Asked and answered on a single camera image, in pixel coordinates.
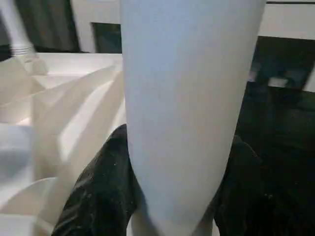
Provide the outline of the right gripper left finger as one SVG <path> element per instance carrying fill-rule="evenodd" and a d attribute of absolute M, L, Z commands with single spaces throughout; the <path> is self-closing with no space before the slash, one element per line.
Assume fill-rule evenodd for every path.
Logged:
<path fill-rule="evenodd" d="M 137 208 L 135 186 L 123 124 L 78 177 L 52 235 L 125 236 Z"/>

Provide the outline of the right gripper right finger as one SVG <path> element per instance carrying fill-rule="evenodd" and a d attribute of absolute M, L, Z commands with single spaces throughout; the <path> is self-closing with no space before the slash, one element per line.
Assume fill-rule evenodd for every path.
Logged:
<path fill-rule="evenodd" d="M 215 223 L 222 236 L 284 236 L 286 220 L 265 194 L 261 158 L 240 136 L 233 138 L 220 186 Z"/>

